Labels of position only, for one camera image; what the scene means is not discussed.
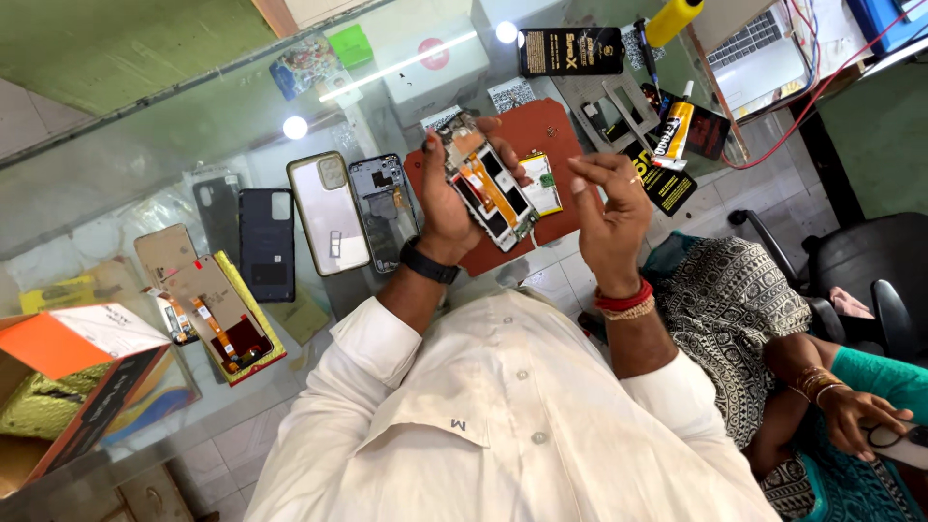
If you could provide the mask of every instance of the laptop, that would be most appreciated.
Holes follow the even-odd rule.
[[[806,75],[806,60],[792,38],[780,10],[768,9],[707,54],[728,108],[760,98]]]

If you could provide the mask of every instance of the qr code sticker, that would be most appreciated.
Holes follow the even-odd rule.
[[[528,80],[521,76],[509,80],[504,84],[486,89],[493,99],[496,106],[496,112],[503,113],[509,109],[514,109],[535,99],[535,93],[532,87],[528,85]]]
[[[440,129],[442,128],[444,124],[448,123],[448,121],[451,120],[451,118],[454,118],[459,112],[461,112],[461,108],[455,105],[454,107],[450,109],[441,111],[437,114],[433,114],[432,116],[429,116],[428,118],[423,118],[419,122],[419,124],[422,125],[422,130],[426,130],[426,131],[430,129],[431,130]]]
[[[622,28],[622,44],[625,45],[625,55],[632,64],[632,69],[637,71],[644,67],[644,59],[641,57],[641,48],[638,47],[638,37],[635,34],[635,28],[632,26]],[[654,61],[657,61],[667,54],[663,47],[654,47],[651,49],[654,55]]]

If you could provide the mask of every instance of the yellow bottle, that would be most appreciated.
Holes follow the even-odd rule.
[[[702,0],[669,0],[644,28],[651,47],[667,45],[702,11]]]

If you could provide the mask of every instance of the woman's hand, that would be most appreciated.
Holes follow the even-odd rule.
[[[652,212],[638,172],[623,154],[590,154],[568,160],[568,166],[577,175],[571,191],[580,215],[580,254],[599,290],[614,299],[636,294],[641,284],[636,260]],[[586,189],[587,181],[606,191],[605,214]]]
[[[857,392],[847,386],[836,386],[821,392],[818,404],[825,414],[828,438],[835,448],[856,455],[861,461],[872,461],[875,456],[867,439],[857,428],[866,417],[894,431],[900,436],[908,430],[897,419],[912,418],[911,410],[897,410],[886,399],[869,393]]]
[[[532,184],[525,175],[525,167],[512,147],[499,137],[492,136],[502,123],[496,118],[477,118],[477,126],[487,134],[490,144],[496,149],[503,164],[516,178],[520,186]],[[458,193],[445,181],[445,147],[433,131],[425,140],[425,159],[422,168],[422,211],[425,213],[425,229],[416,245],[432,261],[453,266],[464,254],[472,250],[483,231],[470,218]]]

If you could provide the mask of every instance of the orange box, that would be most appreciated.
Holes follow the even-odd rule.
[[[54,442],[0,436],[0,498],[90,451],[171,341],[118,304],[63,308],[0,320],[0,406],[39,372],[59,379],[115,361]]]

